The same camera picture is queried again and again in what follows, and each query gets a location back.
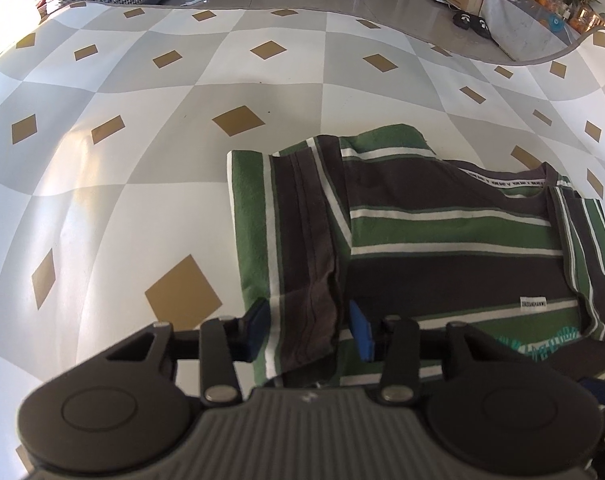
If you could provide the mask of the green brown striped shirt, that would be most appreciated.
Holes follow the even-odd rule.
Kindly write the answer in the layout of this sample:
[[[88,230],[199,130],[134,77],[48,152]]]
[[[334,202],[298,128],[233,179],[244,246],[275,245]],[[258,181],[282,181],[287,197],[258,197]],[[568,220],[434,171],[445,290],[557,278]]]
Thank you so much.
[[[605,379],[605,207],[553,166],[443,159],[393,125],[232,151],[228,182],[244,301],[268,307],[258,382],[375,382],[391,315]]]

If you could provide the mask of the black slippers pair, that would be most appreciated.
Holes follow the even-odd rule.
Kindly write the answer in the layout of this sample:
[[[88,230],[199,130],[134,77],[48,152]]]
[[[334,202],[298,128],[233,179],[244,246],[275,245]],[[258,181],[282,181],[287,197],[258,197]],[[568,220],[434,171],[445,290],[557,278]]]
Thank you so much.
[[[481,38],[493,39],[486,21],[478,15],[458,11],[452,16],[452,22],[461,29],[473,30]]]

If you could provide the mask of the white cloth covered counter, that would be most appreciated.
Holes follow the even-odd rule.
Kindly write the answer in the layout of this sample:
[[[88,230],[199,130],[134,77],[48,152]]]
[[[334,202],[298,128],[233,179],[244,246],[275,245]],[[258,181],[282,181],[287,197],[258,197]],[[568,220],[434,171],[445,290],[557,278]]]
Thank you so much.
[[[551,58],[579,39],[575,29],[535,0],[484,0],[481,17],[493,40],[516,62]]]

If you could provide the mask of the checkered diamond pattern tablecloth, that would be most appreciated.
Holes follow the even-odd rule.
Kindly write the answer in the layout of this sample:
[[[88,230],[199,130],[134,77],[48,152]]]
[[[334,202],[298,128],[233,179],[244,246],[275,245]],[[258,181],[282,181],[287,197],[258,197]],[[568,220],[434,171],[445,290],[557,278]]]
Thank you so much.
[[[510,65],[363,18],[77,3],[0,56],[0,479],[22,400],[140,328],[243,312],[226,155],[408,124],[605,210],[605,32]]]

